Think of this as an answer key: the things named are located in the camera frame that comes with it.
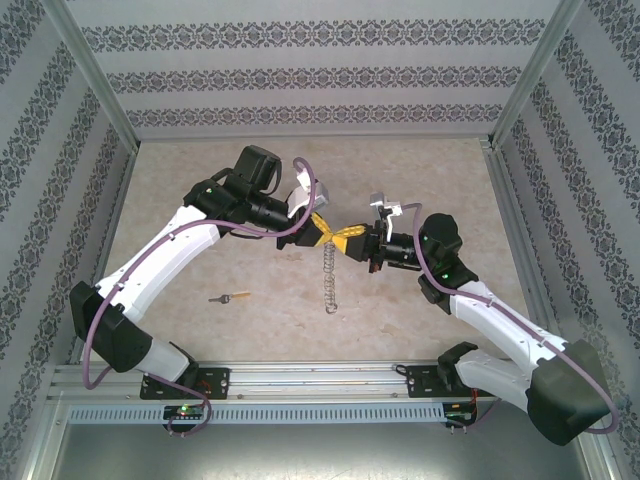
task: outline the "beige floor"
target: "beige floor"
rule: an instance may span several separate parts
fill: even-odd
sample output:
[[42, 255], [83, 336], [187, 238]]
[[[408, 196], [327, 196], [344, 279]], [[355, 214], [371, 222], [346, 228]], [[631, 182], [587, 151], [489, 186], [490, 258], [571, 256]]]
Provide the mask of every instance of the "beige floor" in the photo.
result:
[[[465, 242], [461, 256], [502, 299], [526, 314], [511, 252], [477, 140], [291, 139], [143, 144], [136, 161], [108, 271], [124, 264], [181, 205], [191, 186], [233, 166], [255, 143], [284, 162], [278, 198], [295, 186], [296, 156], [311, 162], [327, 186], [323, 216], [337, 229], [373, 222], [369, 195], [384, 191], [403, 203], [420, 201], [425, 215], [452, 214]], [[409, 232], [410, 216], [398, 231]], [[367, 265], [338, 252], [338, 312], [323, 304], [322, 249], [275, 240], [224, 238], [192, 261], [158, 296], [140, 322], [198, 360], [433, 359], [462, 340], [488, 348], [476, 330], [431, 306], [417, 274]], [[223, 293], [250, 291], [227, 305]]]

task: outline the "black mounting bracket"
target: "black mounting bracket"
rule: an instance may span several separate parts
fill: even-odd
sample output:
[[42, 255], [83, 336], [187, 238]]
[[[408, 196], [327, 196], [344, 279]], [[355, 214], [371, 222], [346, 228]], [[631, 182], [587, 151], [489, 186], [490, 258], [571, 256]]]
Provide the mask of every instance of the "black mounting bracket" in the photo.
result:
[[[229, 393], [231, 370], [228, 368], [198, 369], [194, 386], [191, 387], [206, 395], [209, 400], [226, 400]], [[198, 397], [169, 387], [145, 375], [140, 386], [142, 400], [198, 400]]]
[[[438, 365], [396, 365], [396, 373], [406, 378], [409, 398], [471, 398], [472, 390], [455, 385], [447, 388], [438, 375]], [[478, 397], [493, 397], [478, 390]]]

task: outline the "metal spring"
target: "metal spring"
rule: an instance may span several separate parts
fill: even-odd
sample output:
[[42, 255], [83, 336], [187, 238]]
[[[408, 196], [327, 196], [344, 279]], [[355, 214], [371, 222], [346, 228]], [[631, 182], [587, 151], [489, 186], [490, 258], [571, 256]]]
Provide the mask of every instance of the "metal spring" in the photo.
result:
[[327, 242], [324, 244], [324, 309], [332, 315], [338, 311], [336, 303], [336, 277], [333, 274], [335, 267], [336, 244]]

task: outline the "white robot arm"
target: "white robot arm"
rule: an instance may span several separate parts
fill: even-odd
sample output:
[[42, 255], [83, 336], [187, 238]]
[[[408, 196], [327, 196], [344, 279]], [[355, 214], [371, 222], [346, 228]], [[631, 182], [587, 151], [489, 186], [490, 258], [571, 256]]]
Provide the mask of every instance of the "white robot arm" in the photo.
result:
[[462, 239], [453, 217], [435, 213], [422, 227], [414, 222], [412, 236], [393, 232], [390, 217], [421, 206], [400, 206], [382, 193], [372, 195], [370, 204], [378, 221], [365, 225], [364, 239], [349, 239], [354, 245], [347, 244], [346, 254], [369, 261], [372, 273], [384, 263], [422, 272], [418, 283], [430, 303], [475, 327], [509, 358], [494, 358], [467, 342], [454, 346], [438, 358], [438, 376], [449, 391], [472, 388], [502, 398], [559, 445], [614, 412], [595, 348], [545, 331], [497, 298], [458, 257]]
[[[205, 219], [229, 220], [235, 224], [249, 222], [278, 232], [287, 230], [301, 216], [301, 209], [309, 208], [310, 178], [306, 170], [298, 172], [300, 186], [282, 202], [262, 193], [276, 172], [279, 176], [280, 170], [278, 157], [252, 146], [245, 148], [233, 169], [225, 169], [196, 184], [185, 197], [185, 205], [178, 208], [169, 223], [126, 265], [93, 288], [80, 282], [72, 289], [71, 307], [77, 335], [86, 340], [100, 304], [118, 287], [100, 320], [92, 348], [117, 372], [136, 369], [188, 385], [194, 378], [191, 370], [197, 371], [196, 362], [176, 345], [152, 338], [136, 324], [162, 289], [230, 229], [219, 229], [208, 223], [192, 226], [178, 235], [171, 232]], [[224, 185], [220, 185], [218, 181], [225, 177]], [[315, 183], [314, 190], [311, 208], [317, 210], [328, 203], [328, 193], [320, 182]], [[170, 241], [150, 248], [167, 235]], [[140, 263], [143, 253], [149, 251]], [[137, 263], [127, 281], [120, 284], [124, 272]]]

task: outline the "patterned wallpaper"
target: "patterned wallpaper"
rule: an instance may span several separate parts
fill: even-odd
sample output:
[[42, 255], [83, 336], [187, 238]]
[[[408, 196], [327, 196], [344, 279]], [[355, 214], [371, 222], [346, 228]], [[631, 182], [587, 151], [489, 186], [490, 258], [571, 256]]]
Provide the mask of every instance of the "patterned wallpaper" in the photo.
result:
[[600, 351], [640, 478], [640, 16], [585, 2], [502, 152], [563, 334]]
[[145, 139], [488, 134], [558, 0], [73, 0]]
[[0, 0], [0, 479], [20, 467], [71, 285], [97, 273], [129, 155], [37, 0]]

